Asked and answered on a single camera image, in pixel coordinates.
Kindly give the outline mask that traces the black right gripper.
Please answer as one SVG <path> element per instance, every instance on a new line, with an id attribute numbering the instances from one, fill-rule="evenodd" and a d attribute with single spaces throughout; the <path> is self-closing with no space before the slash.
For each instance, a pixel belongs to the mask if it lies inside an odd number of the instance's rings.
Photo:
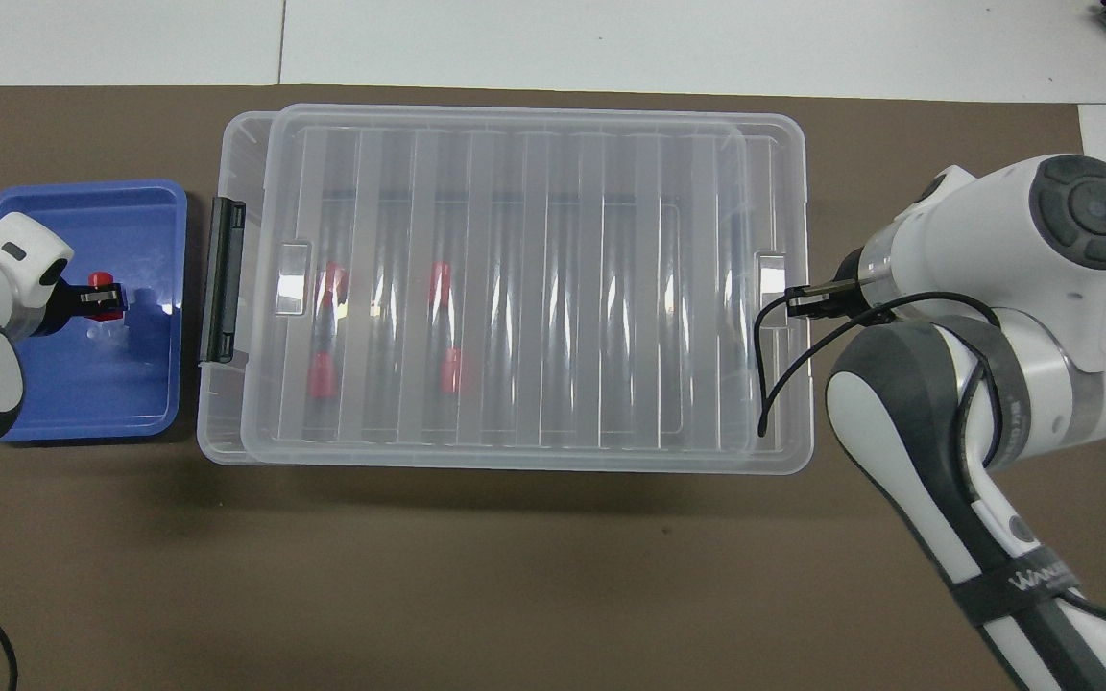
<path id="1" fill-rule="evenodd" d="M 832 279 L 844 284 L 844 287 L 832 294 L 833 315 L 837 318 L 859 318 L 872 308 L 869 300 L 863 293 L 860 258 L 862 248 L 852 250 L 843 258 Z M 830 293 L 785 290 L 785 314 L 787 320 L 830 320 Z"/>

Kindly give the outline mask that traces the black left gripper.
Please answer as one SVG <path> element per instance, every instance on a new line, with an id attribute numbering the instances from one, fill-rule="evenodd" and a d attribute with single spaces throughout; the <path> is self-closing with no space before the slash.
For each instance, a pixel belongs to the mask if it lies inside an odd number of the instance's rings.
<path id="1" fill-rule="evenodd" d="M 74 287 L 65 279 L 58 284 L 48 299 L 42 318 L 31 337 L 46 337 L 66 327 L 71 320 L 79 318 L 80 310 L 123 310 L 124 297 L 119 287 Z"/>

